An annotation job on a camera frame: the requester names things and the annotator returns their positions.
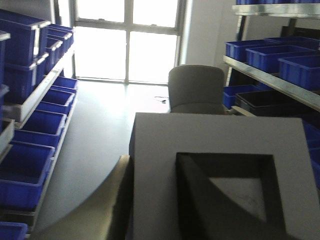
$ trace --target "gray chair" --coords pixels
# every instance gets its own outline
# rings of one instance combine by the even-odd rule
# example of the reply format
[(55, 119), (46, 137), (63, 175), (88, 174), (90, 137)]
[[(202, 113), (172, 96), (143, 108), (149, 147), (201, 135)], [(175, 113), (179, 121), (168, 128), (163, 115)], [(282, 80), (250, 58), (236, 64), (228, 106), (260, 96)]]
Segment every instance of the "gray chair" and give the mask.
[(82, 204), (30, 240), (123, 240), (133, 204), (134, 166), (128, 155)]
[(218, 67), (174, 67), (168, 75), (170, 112), (225, 115), (224, 84), (224, 72)]

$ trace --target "shelving unit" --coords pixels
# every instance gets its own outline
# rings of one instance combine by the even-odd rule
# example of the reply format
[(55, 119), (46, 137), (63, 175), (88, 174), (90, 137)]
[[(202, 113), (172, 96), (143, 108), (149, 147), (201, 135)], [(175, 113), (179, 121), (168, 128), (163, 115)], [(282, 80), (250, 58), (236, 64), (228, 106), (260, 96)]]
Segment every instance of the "shelving unit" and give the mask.
[(73, 116), (74, 113), (74, 109), (75, 109), (75, 105), (76, 105), (77, 99), (74, 100), (73, 106), (70, 110), (70, 113), (67, 117), (67, 120), (65, 122), (65, 127), (63, 129), (63, 132), (61, 134), (61, 138), (60, 141), (58, 143), (58, 146), (56, 148), (55, 154), (53, 156), (53, 160), (52, 160), (52, 164), (51, 164), (51, 169), (50, 172), (48, 174), (47, 179), (45, 180), (45, 183), (43, 185), (43, 190), (42, 190), (42, 194), (41, 194), (41, 198), (39, 200), (39, 203), (36, 207), (36, 209), (34, 211), (18, 211), (18, 210), (10, 210), (10, 209), (3, 209), (0, 210), (0, 221), (4, 221), (4, 222), (19, 222), (19, 223), (25, 223), (29, 226), (29, 230), (28, 232), (32, 232), (34, 230), (35, 224), (37, 222), (38, 219), (38, 215), (39, 215), (39, 211), (41, 209), (41, 206), (43, 204), (44, 198), (46, 196), (46, 192), (51, 180), (51, 176), (53, 174), (55, 165), (57, 163), (57, 159), (61, 150), (61, 147), (63, 145), (71, 118)]
[(232, 11), (240, 16), (320, 19), (319, 3), (233, 5)]
[(3, 116), (8, 119), (14, 119), (15, 127), (18, 129), (22, 128), (29, 119), (30, 115), (36, 109), (41, 99), (64, 69), (66, 61), (69, 60), (73, 54), (74, 47), (71, 46), (23, 104), (4, 103)]
[[(29, 98), (23, 104), (10, 104), (5, 103), (3, 106), (3, 115), (6, 121), (3, 123), (5, 127), (4, 131), (0, 135), (0, 162), (10, 150), (10, 141), (13, 139), (14, 130), (20, 129), (28, 121), (41, 99), (50, 89), (52, 84), (55, 82), (57, 77), (64, 69), (65, 63), (74, 55), (74, 47), (71, 46), (69, 50), (63, 55), (58, 61), (54, 68), (48, 73), (39, 86), (33, 91)], [(0, 209), (0, 221), (3, 222), (18, 222), (25, 223), (29, 226), (28, 233), (34, 230), (39, 211), (44, 201), (51, 176), (53, 174), (62, 144), (65, 139), (66, 132), (68, 130), (71, 118), (74, 113), (75, 105), (77, 103), (77, 94), (74, 96), (73, 105), (67, 116), (58, 146), (55, 150), (55, 154), (52, 159), (50, 172), (48, 173), (47, 179), (44, 182), (43, 190), (37, 207), (34, 211), (23, 211), (23, 210), (11, 210), (11, 209)]]
[[(290, 29), (295, 27), (297, 18), (320, 19), (320, 3), (233, 5), (232, 10), (235, 15), (240, 16), (239, 24), (242, 25), (244, 25), (243, 21), (245, 21), (246, 16), (290, 18)], [(228, 56), (224, 56), (223, 61), (230, 66), (230, 69), (235, 69), (320, 112), (320, 95), (317, 93), (303, 89)]]
[(231, 57), (224, 56), (223, 61), (233, 69), (320, 112), (320, 95), (261, 71), (253, 66), (237, 61)]

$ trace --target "black plastic bin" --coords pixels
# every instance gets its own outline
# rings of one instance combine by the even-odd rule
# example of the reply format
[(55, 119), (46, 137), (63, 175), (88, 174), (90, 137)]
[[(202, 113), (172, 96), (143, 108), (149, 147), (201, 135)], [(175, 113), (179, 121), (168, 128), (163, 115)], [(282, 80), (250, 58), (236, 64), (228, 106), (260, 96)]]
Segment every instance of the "black plastic bin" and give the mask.
[(256, 116), (264, 117), (288, 117), (315, 111), (275, 90), (238, 93), (235, 105)]

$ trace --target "wire on floor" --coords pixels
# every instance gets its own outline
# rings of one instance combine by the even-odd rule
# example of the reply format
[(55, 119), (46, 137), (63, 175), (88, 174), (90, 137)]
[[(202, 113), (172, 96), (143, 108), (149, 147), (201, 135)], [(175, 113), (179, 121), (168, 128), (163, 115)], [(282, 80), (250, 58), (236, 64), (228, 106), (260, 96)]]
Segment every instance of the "wire on floor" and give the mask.
[(154, 98), (156, 101), (162, 102), (163, 104), (165, 104), (167, 100), (169, 100), (169, 97), (167, 96), (155, 96)]

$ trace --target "glass pane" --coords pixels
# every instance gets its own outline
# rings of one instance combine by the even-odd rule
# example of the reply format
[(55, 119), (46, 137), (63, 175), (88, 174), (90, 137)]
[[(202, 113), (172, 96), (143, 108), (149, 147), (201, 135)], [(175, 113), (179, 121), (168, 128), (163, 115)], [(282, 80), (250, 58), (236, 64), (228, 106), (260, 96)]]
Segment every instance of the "glass pane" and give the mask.
[(77, 0), (78, 17), (123, 23), (125, 0)]
[(125, 79), (125, 31), (78, 26), (74, 37), (77, 77)]
[(129, 81), (168, 83), (175, 65), (176, 35), (131, 32)]
[(174, 28), (178, 0), (134, 0), (133, 23)]

